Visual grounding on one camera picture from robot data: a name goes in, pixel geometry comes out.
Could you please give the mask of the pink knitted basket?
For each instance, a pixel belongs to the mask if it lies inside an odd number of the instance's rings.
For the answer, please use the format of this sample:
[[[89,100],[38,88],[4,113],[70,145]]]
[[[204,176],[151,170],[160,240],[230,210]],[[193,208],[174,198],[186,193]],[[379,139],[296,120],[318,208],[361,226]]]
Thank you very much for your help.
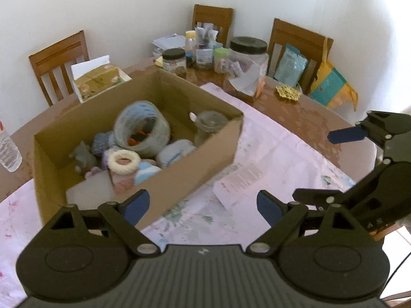
[[[130,190],[134,186],[134,177],[136,172],[132,172],[126,175],[120,175],[112,170],[109,170],[112,186],[116,195],[121,195]]]

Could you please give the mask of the translucent white plastic container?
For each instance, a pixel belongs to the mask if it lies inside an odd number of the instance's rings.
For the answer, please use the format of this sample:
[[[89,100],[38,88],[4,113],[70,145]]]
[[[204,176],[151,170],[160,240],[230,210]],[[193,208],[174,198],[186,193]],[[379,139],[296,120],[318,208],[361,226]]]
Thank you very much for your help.
[[[97,209],[99,205],[116,197],[108,171],[100,172],[66,191],[68,204],[79,209]]]

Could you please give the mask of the blue white plush toy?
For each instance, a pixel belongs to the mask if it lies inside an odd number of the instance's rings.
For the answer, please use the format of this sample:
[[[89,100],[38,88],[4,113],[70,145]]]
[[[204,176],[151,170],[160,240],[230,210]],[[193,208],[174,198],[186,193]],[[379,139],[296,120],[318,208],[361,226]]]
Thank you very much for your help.
[[[146,181],[147,179],[151,178],[158,172],[160,172],[162,169],[159,168],[158,166],[155,166],[149,162],[142,161],[139,164],[139,168],[136,171],[136,174],[134,176],[134,185],[137,186],[141,184],[142,182]]]

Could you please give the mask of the pink paper box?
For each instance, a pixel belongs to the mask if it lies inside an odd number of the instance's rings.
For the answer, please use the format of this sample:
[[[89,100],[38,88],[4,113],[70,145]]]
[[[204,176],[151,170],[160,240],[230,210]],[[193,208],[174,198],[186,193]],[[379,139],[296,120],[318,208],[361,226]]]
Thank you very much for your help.
[[[262,181],[267,173],[267,166],[259,166],[257,163],[250,162],[217,180],[212,191],[222,206],[230,209],[258,182]]]

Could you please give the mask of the white sock blue stripe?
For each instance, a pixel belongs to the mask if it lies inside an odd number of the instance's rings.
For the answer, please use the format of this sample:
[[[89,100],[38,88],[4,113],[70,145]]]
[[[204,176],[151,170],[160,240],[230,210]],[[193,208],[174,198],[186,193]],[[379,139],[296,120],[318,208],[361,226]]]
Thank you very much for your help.
[[[160,168],[167,168],[196,149],[197,148],[194,146],[193,142],[188,139],[177,140],[167,145],[156,156],[156,163]]]

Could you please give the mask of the grey round tub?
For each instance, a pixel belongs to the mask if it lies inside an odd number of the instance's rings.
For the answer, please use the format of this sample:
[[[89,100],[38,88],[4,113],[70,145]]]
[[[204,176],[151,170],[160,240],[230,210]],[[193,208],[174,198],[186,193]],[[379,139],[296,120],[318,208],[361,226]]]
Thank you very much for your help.
[[[148,101],[136,101],[122,110],[113,132],[118,146],[137,152],[142,158],[156,157],[171,136],[169,123]]]

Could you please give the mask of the yellow teal shopping bag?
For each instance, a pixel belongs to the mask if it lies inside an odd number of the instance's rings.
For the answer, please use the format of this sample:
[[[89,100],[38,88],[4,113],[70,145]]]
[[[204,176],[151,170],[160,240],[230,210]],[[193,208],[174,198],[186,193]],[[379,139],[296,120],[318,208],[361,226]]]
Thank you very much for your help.
[[[353,111],[356,111],[358,94],[343,75],[328,61],[328,44],[329,38],[325,37],[322,60],[311,84],[309,97],[330,110],[350,102]]]

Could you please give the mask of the blue grey knitted pouch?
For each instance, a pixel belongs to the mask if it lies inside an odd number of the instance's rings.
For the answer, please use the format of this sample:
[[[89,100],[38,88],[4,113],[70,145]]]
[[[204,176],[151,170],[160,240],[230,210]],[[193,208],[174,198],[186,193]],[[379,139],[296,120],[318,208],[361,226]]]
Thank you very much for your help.
[[[97,133],[91,145],[91,153],[95,157],[101,157],[106,150],[116,145],[116,139],[112,131]]]

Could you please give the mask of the gold ornament coaster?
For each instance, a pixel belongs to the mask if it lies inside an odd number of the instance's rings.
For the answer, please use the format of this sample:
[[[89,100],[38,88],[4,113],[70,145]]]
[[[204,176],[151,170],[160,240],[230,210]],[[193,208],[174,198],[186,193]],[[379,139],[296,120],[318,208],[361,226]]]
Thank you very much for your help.
[[[289,85],[278,85],[275,90],[281,99],[285,99],[292,102],[298,102],[301,96],[301,92]]]

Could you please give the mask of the clear plastic water bottle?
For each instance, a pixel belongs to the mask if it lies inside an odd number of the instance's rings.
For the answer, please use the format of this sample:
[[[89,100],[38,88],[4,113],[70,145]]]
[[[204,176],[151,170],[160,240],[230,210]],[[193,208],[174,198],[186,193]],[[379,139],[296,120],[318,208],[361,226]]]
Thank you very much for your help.
[[[22,155],[4,125],[0,122],[0,162],[9,172],[15,172],[22,164]]]

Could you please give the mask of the tissue box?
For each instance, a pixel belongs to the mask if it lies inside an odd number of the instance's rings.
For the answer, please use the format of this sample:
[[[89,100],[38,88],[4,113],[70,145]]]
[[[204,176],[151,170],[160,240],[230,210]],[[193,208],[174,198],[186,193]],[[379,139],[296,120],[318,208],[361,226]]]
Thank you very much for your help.
[[[110,62],[110,55],[71,66],[72,85],[80,103],[84,103],[132,78]]]

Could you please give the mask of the large clear jar black lid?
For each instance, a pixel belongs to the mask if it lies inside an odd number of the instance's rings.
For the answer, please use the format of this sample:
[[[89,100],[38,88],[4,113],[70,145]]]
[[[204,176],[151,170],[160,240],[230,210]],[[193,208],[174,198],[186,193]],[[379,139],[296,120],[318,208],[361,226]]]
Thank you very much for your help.
[[[233,37],[224,61],[223,90],[246,102],[255,101],[265,85],[269,61],[267,43],[256,37]]]

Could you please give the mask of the green lid jar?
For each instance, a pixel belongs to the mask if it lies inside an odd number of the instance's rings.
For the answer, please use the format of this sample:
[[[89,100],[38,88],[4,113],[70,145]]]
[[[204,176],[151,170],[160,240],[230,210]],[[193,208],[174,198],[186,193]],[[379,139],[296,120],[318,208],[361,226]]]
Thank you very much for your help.
[[[217,47],[213,51],[214,71],[217,74],[224,74],[227,71],[227,56],[229,49]]]

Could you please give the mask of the stack of white papers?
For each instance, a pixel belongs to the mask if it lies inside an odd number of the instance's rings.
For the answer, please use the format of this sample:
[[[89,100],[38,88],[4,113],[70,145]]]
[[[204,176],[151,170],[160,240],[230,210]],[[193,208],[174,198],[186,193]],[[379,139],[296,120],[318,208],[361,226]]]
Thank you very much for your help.
[[[173,35],[168,35],[155,39],[152,42],[154,46],[153,55],[158,58],[162,53],[168,49],[173,48],[184,48],[185,47],[185,36],[178,35],[174,33]]]

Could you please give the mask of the wooden chair middle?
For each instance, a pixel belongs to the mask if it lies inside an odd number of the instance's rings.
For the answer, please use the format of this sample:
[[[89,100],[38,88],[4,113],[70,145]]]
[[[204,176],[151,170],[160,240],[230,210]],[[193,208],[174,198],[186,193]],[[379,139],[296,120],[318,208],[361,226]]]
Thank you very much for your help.
[[[192,15],[192,27],[195,28],[204,23],[213,24],[214,29],[218,31],[217,42],[225,46],[233,21],[233,15],[233,8],[195,4]]]

